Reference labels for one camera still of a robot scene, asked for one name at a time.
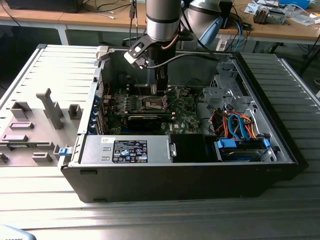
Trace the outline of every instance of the slotted aluminum surface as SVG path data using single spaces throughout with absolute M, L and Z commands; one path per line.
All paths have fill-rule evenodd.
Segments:
M 283 59 L 273 54 L 242 53 L 307 161 L 319 161 L 320 102 Z
M 318 240 L 320 150 L 305 151 L 310 167 L 260 197 L 204 201 L 83 203 L 54 166 L 0 167 L 0 224 L 38 240 Z

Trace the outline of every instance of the white cable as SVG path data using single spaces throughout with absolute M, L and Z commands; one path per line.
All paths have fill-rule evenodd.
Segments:
M 110 19 L 115 19 L 114 16 L 105 15 L 105 14 L 103 14 L 103 13 L 101 13 L 101 12 L 98 12 L 98 14 L 100 14 L 100 15 L 102 15 L 102 16 L 105 16 L 105 17 L 108 17 L 108 18 L 110 18 Z
M 298 6 L 298 5 L 295 5 L 295 4 L 288 4 L 287 6 L 294 6 L 294 7 L 298 8 L 298 9 L 301 9 L 302 11 L 304 11 L 306 14 L 308 14 L 308 16 L 310 15 L 310 13 L 309 13 L 309 12 L 307 12 L 306 10 L 304 10 L 302 7 L 300 7 L 300 6 Z
M 315 80 L 313 80 L 314 84 L 317 86 L 320 86 L 320 78 L 316 78 Z

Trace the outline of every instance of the table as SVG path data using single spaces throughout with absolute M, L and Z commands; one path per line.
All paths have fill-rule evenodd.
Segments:
M 5 9 L 23 27 L 52 28 L 57 29 L 61 43 L 68 45 L 66 30 L 106 31 L 106 32 L 129 32 L 130 19 L 129 7 L 120 8 L 114 11 L 115 19 L 110 19 L 98 13 L 88 12 L 85 9 L 79 13 L 65 13 L 55 11 L 37 10 L 13 10 L 3 1 Z M 110 3 L 110 0 L 97 0 L 99 4 Z M 281 43 L 313 44 L 317 39 L 320 29 L 319 25 L 304 26 L 290 19 L 284 25 L 253 23 L 253 16 L 244 13 L 245 6 L 250 0 L 235 0 L 235 8 L 244 22 L 252 24 L 252 31 L 248 40 Z M 107 8 L 118 7 L 129 3 L 128 0 L 120 1 Z M 88 8 L 94 10 L 93 2 L 88 3 Z M 145 4 L 138 3 L 138 32 L 142 33 L 146 27 Z M 320 6 L 312 6 L 309 11 L 320 11 Z M 0 7 L 0 25 L 16 26 L 17 24 Z M 231 26 L 228 29 L 220 29 L 217 38 L 220 39 L 219 46 L 237 34 L 237 29 Z

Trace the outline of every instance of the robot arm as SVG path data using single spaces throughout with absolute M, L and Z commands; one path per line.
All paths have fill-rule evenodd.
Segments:
M 144 51 L 156 63 L 164 62 L 175 55 L 175 44 L 163 49 L 178 39 L 180 22 L 180 0 L 147 0 L 146 1 L 146 35 L 142 36 L 124 54 L 125 59 L 134 67 L 143 68 L 148 64 Z

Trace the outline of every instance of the warning sticker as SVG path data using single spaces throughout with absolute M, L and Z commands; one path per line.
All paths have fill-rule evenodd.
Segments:
M 137 164 L 148 162 L 146 140 L 114 141 L 112 161 L 115 164 Z

